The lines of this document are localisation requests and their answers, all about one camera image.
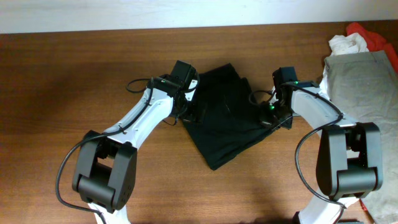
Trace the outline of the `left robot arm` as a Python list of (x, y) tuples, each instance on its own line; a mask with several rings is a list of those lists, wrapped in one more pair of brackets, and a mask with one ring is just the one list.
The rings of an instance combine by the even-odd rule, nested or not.
[(137, 153), (165, 118), (197, 123), (194, 96), (200, 84), (196, 69), (177, 61), (169, 75), (150, 78), (139, 102), (102, 133), (89, 131), (79, 145), (72, 189), (98, 223), (123, 210), (134, 189)]

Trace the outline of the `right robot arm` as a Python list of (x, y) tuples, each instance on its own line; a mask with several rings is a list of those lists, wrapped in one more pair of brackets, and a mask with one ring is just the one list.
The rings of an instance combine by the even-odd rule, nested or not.
[[(380, 129), (342, 112), (315, 82), (298, 80), (294, 67), (280, 67), (272, 79), (271, 97), (259, 105), (260, 123), (273, 131), (290, 129), (298, 115), (312, 127), (297, 144), (294, 159), (300, 180), (313, 197), (292, 221), (341, 223), (350, 205), (382, 186)], [(305, 181), (299, 164), (300, 149), (314, 134), (320, 136), (315, 171), (318, 190)]]

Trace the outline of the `dark green shorts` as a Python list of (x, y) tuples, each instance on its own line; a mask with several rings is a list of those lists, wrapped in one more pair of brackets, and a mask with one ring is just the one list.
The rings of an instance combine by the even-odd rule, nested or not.
[(291, 115), (264, 126), (261, 118), (272, 115), (249, 102), (251, 93), (248, 80), (241, 78), (230, 63), (200, 74), (193, 109), (197, 120), (184, 121), (183, 125), (211, 170), (217, 170), (279, 128), (291, 127)]

